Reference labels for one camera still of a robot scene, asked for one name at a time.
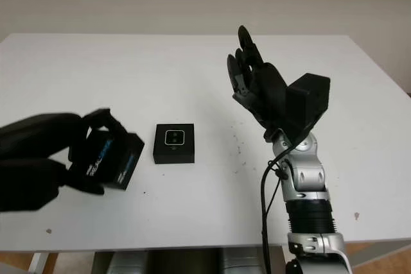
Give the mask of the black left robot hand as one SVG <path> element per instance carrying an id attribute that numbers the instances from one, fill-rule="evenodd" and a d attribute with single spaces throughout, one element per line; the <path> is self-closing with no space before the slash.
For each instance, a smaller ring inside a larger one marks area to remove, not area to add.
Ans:
<path id="1" fill-rule="evenodd" d="M 40 114 L 1 128 L 1 159 L 48 158 L 69 148 L 72 165 L 64 177 L 66 185 L 102 195 L 97 181 L 119 172 L 130 155 L 137 162 L 142 140 L 125 130 L 107 108 L 84 117 L 77 114 Z"/>

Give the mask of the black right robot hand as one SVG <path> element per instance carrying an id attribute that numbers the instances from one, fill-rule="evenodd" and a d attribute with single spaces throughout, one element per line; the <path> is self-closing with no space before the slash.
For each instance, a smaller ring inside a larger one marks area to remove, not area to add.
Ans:
<path id="1" fill-rule="evenodd" d="M 286 83 L 279 71 L 265 62 L 249 31 L 238 28 L 240 47 L 227 57 L 232 97 L 265 129 L 264 139 L 273 142 L 282 127 Z"/>

